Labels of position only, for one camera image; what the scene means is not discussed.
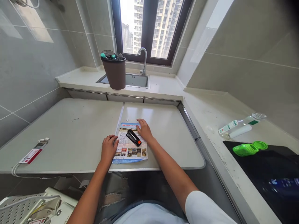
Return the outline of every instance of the brown trash can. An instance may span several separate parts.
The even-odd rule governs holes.
[[[112,89],[120,90],[126,86],[126,59],[121,61],[102,60]]]

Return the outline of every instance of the window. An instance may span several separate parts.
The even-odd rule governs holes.
[[[143,62],[144,53],[139,56],[137,52],[144,47],[148,53],[147,63],[171,65],[191,2],[111,1],[117,53],[122,53],[128,61]]]

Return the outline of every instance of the black cooktop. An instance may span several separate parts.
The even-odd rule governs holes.
[[[285,188],[280,183],[299,178],[299,155],[287,147],[269,145],[253,156],[239,157],[232,148],[243,142],[223,143],[280,221],[298,224],[299,186]]]

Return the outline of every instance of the white t-shirt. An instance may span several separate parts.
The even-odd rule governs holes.
[[[193,191],[188,195],[185,210],[190,224],[236,224],[212,199],[200,191]],[[144,203],[127,211],[114,224],[187,224],[188,222],[160,205]]]

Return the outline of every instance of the window frame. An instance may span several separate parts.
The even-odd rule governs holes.
[[[115,29],[117,54],[122,53],[122,55],[128,61],[144,62],[145,54],[143,51],[141,52],[141,56],[123,52],[120,0],[113,0],[111,2],[112,2],[112,13],[113,13],[113,22],[114,22],[114,29]],[[178,48],[178,43],[181,38],[181,34],[188,16],[191,2],[192,0],[183,1],[182,8],[179,17],[177,19],[176,28],[174,30],[172,42],[169,47],[168,57],[154,58],[151,57],[151,51],[152,51],[153,37],[155,32],[156,17],[158,16],[157,11],[158,11],[159,0],[143,1],[143,6],[141,6],[143,7],[142,28],[144,27],[146,28],[141,30],[141,47],[144,47],[147,50],[147,60],[146,60],[147,63],[171,66],[171,63],[173,61],[176,49]]]

